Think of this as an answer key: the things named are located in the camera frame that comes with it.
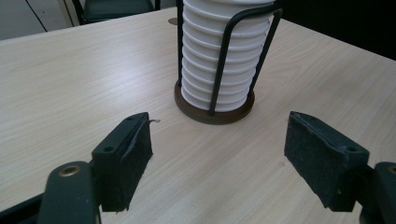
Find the brown round base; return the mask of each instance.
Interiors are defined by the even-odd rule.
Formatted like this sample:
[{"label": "brown round base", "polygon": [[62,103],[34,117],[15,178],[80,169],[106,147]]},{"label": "brown round base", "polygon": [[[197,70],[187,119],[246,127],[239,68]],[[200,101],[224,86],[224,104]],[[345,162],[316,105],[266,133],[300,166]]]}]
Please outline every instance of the brown round base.
[{"label": "brown round base", "polygon": [[241,107],[230,112],[216,112],[213,116],[210,116],[207,110],[198,109],[184,100],[181,95],[181,87],[177,83],[175,85],[175,101],[178,108],[191,119],[207,124],[229,124],[244,118],[250,112],[254,104],[254,92]]}]

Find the wooden table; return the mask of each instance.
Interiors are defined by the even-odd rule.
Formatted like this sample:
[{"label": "wooden table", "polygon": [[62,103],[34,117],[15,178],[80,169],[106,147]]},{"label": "wooden table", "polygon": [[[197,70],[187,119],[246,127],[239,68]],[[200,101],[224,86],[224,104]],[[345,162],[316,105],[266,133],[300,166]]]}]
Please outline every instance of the wooden table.
[{"label": "wooden table", "polygon": [[154,156],[128,212],[104,223],[359,223],[324,209],[284,157],[291,110],[396,161],[396,62],[281,21],[250,114],[187,118],[174,100],[174,8],[0,42],[0,210],[43,192],[48,174],[148,111]]}]

